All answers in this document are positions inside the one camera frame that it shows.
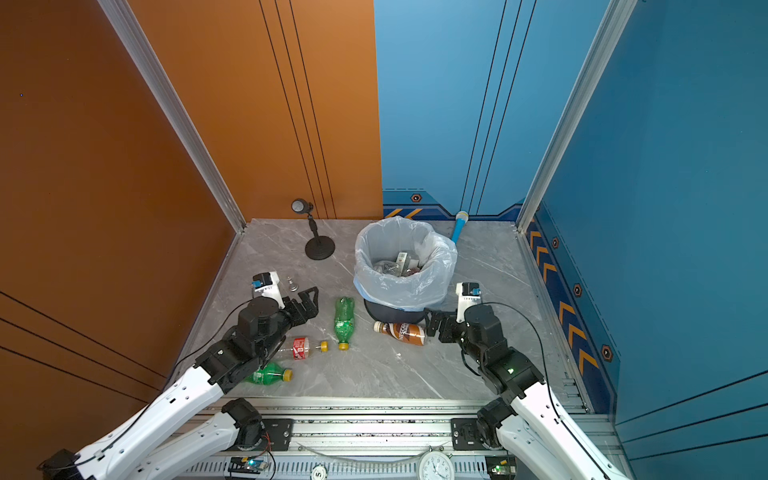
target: white analog clock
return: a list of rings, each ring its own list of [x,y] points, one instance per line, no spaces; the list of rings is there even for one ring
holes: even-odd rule
[[[419,463],[419,480],[454,480],[453,462],[440,452],[425,453]]]

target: gray marble table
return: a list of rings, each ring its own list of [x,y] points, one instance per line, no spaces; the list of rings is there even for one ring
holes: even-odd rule
[[[204,317],[194,348],[208,339],[224,316],[250,297],[250,280],[255,273],[277,271],[283,295],[286,277],[300,290],[319,288],[319,315],[306,325],[290,331],[291,336],[328,339],[328,353],[312,355],[307,361],[284,362],[293,369],[293,381],[271,386],[241,383],[228,397],[331,396],[397,399],[490,400],[494,398],[483,381],[462,364],[456,345],[428,339],[425,346],[400,343],[373,331],[373,319],[353,285],[354,246],[357,233],[368,220],[318,220],[321,234],[336,242],[328,259],[313,261],[304,255],[311,232],[305,220],[253,220],[220,284],[211,308]],[[450,237],[453,222],[430,222],[439,233]],[[458,241],[458,262],[453,283],[478,281],[485,301],[510,303],[536,324],[544,342],[550,383],[564,394],[564,360],[548,322],[541,319],[525,271],[514,231],[506,222],[469,222]],[[355,333],[349,351],[339,351],[333,335],[333,301],[339,296],[355,299]],[[456,308],[456,295],[449,290],[445,310]],[[541,368],[541,350],[528,323],[504,307],[495,307],[511,346],[522,351]],[[234,324],[236,315],[227,322]]]

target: green plastic bottle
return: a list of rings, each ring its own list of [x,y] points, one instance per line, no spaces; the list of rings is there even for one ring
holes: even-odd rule
[[[339,339],[339,350],[349,350],[349,338],[355,331],[355,299],[342,296],[336,300],[336,318],[333,331]]]
[[[290,382],[291,378],[293,378],[293,370],[283,369],[275,362],[269,362],[263,369],[253,372],[245,380],[257,385],[272,385],[280,380]]]

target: blue wall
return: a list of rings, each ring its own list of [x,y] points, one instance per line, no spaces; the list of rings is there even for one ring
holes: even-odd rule
[[[452,214],[519,202],[607,4],[376,0],[384,189],[426,191]]]
[[[768,402],[768,375],[684,401],[768,369],[766,20],[768,2],[638,2],[545,195],[621,356],[641,480],[768,476],[766,438],[696,448],[764,435],[765,407],[634,440]]]

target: plastic trash bag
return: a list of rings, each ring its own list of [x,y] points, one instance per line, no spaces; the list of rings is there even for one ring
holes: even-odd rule
[[[373,264],[412,251],[421,271],[411,276],[377,273]],[[418,312],[443,301],[456,267],[456,245],[429,223],[403,217],[371,223],[355,242],[355,287],[370,302]]]

